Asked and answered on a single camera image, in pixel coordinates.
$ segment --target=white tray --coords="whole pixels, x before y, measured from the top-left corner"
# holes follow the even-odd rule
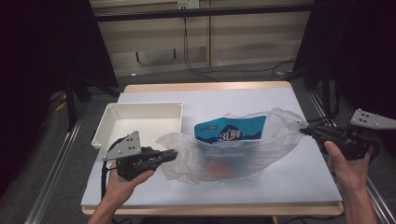
[[[139,131],[140,145],[165,150],[155,141],[167,133],[180,133],[182,103],[108,104],[92,139],[105,155],[119,138]]]

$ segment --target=human hand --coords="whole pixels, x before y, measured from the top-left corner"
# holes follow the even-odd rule
[[[146,171],[135,179],[128,181],[119,176],[115,168],[116,163],[113,162],[110,166],[111,170],[108,178],[106,194],[102,201],[109,202],[118,208],[131,197],[134,192],[134,188],[139,184],[146,182],[146,180],[154,174],[154,171]]]
[[[337,177],[340,192],[347,196],[350,192],[366,190],[370,155],[366,154],[362,160],[347,161],[335,143],[327,141],[324,146],[330,156],[329,169]]]

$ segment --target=clear plastic bag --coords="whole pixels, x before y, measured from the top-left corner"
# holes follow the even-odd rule
[[[162,164],[167,179],[177,179],[192,185],[201,181],[227,182],[252,180],[273,162],[291,152],[304,136],[300,129],[308,123],[299,115],[274,108],[237,117],[227,114],[226,118],[252,118],[266,116],[262,139],[220,142],[208,144],[184,133],[169,133],[157,143],[178,151],[177,158]]]

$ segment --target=metal bracket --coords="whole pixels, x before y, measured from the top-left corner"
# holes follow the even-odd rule
[[[141,151],[139,132],[134,131],[133,133],[128,134],[121,142],[114,146],[114,148],[109,150],[102,160],[110,161],[130,157],[140,154]]]
[[[357,109],[350,124],[373,130],[396,130],[396,120]]]

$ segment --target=blue and white package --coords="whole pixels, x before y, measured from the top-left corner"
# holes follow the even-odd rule
[[[195,138],[209,143],[227,142],[235,140],[259,140],[265,116],[245,119],[220,118],[194,126]]]

